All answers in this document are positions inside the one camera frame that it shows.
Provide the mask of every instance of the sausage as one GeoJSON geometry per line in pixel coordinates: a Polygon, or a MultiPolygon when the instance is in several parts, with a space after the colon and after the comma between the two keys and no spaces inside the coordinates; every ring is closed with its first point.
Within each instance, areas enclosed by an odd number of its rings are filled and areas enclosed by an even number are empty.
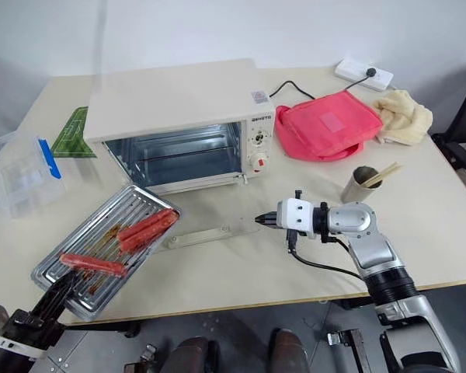
{"type": "Polygon", "coordinates": [[[97,270],[112,274],[114,276],[126,276],[127,271],[122,263],[110,262],[108,260],[96,259],[92,256],[78,254],[62,254],[59,258],[62,264],[71,268],[81,268],[83,270],[97,270]]]}
{"type": "Polygon", "coordinates": [[[172,213],[171,208],[166,208],[164,210],[160,210],[156,214],[153,214],[152,216],[139,221],[137,224],[132,225],[129,228],[124,229],[123,231],[117,233],[117,239],[119,239],[120,242],[124,241],[125,239],[129,239],[132,235],[137,234],[140,231],[143,231],[145,228],[150,227],[157,221],[161,220],[165,216],[169,215],[172,213]]]}
{"type": "Polygon", "coordinates": [[[174,211],[168,214],[161,220],[155,222],[153,225],[139,231],[137,234],[132,235],[129,239],[125,239],[120,244],[120,251],[122,253],[134,253],[141,249],[145,243],[151,242],[156,239],[157,235],[161,235],[167,228],[173,225],[178,220],[178,214],[174,211]]]}

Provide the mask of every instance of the chopsticks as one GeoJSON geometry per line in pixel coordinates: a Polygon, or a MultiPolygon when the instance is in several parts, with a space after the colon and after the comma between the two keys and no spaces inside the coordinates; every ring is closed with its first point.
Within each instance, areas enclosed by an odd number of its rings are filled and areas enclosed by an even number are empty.
{"type": "Polygon", "coordinates": [[[370,188],[374,184],[381,182],[384,178],[389,177],[392,173],[396,173],[397,171],[399,171],[401,167],[402,166],[399,165],[397,162],[394,162],[386,169],[381,170],[375,176],[361,183],[361,186],[364,188],[370,188]]]}

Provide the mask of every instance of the white wall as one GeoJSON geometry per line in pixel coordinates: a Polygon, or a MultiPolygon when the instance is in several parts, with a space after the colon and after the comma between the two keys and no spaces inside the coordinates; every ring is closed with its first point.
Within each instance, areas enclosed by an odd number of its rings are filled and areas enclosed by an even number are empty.
{"type": "Polygon", "coordinates": [[[259,67],[376,63],[442,131],[466,93],[466,0],[1,0],[0,134],[48,75],[240,57],[259,67]]]}

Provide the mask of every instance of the toaster oven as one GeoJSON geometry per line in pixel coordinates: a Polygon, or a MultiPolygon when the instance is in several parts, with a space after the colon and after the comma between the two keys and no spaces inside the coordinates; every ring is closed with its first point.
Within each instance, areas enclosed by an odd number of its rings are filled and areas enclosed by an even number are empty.
{"type": "Polygon", "coordinates": [[[249,59],[100,75],[84,139],[155,193],[246,181],[270,163],[275,108],[249,59]]]}

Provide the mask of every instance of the pink bag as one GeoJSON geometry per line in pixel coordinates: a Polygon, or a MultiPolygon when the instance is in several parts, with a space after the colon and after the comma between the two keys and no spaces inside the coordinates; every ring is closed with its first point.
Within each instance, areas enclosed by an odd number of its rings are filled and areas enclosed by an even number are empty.
{"type": "Polygon", "coordinates": [[[356,154],[382,126],[380,117],[346,90],[276,109],[276,134],[285,152],[303,161],[356,154]]]}

